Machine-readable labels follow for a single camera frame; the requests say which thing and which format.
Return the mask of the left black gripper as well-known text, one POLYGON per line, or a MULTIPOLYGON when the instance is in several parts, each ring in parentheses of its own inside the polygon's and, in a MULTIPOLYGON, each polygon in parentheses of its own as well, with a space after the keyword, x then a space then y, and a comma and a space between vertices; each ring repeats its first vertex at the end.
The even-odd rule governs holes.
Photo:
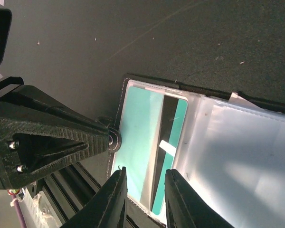
POLYGON ((20 189, 108 149, 103 124, 21 77, 0 79, 0 190, 20 189))

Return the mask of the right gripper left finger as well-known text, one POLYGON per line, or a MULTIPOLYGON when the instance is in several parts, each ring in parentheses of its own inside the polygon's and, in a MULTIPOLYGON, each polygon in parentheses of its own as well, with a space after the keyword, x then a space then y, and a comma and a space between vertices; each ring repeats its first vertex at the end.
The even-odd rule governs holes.
POLYGON ((102 187, 85 171, 83 176, 74 167, 64 172, 75 198, 83 208, 70 218, 64 228, 124 228, 126 227, 126 168, 115 171, 102 187))

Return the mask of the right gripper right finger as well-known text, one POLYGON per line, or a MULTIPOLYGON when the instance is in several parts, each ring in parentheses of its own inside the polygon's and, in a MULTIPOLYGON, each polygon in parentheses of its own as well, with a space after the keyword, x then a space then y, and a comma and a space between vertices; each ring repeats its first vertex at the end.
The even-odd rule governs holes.
POLYGON ((165 204, 169 228, 231 228, 208 206, 176 170, 165 174, 165 204))

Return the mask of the black leather card holder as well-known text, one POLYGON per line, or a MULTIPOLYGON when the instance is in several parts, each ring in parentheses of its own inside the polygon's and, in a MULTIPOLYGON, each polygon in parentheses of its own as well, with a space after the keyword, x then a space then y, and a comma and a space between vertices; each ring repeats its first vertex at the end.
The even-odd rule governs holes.
MULTIPOLYGON (((107 176, 122 144, 119 125, 130 86, 171 93, 188 102, 172 167, 203 201, 236 228, 285 228, 285 104, 154 77, 126 74, 107 176)), ((165 197, 158 216, 167 225, 165 197)))

